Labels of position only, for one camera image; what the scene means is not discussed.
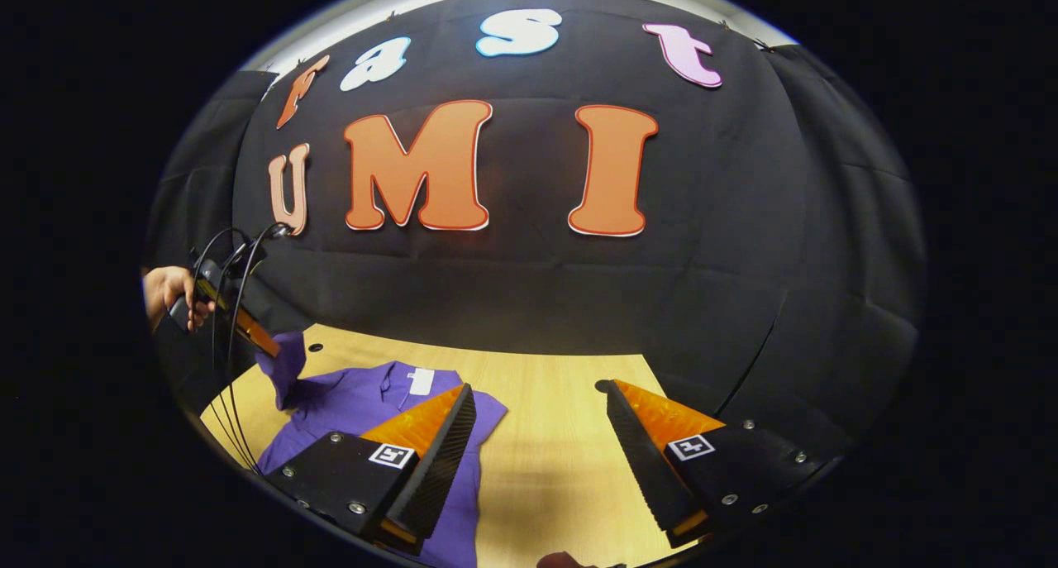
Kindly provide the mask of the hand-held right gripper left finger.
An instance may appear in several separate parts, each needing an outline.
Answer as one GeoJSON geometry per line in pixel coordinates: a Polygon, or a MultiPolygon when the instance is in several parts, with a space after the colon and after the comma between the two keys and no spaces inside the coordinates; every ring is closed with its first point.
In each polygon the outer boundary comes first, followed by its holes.
{"type": "Polygon", "coordinates": [[[419,556],[476,417],[473,389],[460,384],[364,435],[329,432],[262,478],[352,537],[419,556]]]}

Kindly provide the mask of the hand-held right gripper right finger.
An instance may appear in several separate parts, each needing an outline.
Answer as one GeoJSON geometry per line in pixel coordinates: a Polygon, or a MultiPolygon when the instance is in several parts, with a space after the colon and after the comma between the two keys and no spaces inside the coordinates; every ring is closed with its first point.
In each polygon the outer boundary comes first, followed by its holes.
{"type": "Polygon", "coordinates": [[[606,417],[673,548],[735,537],[829,468],[824,456],[753,422],[726,424],[619,379],[606,382],[606,417]]]}

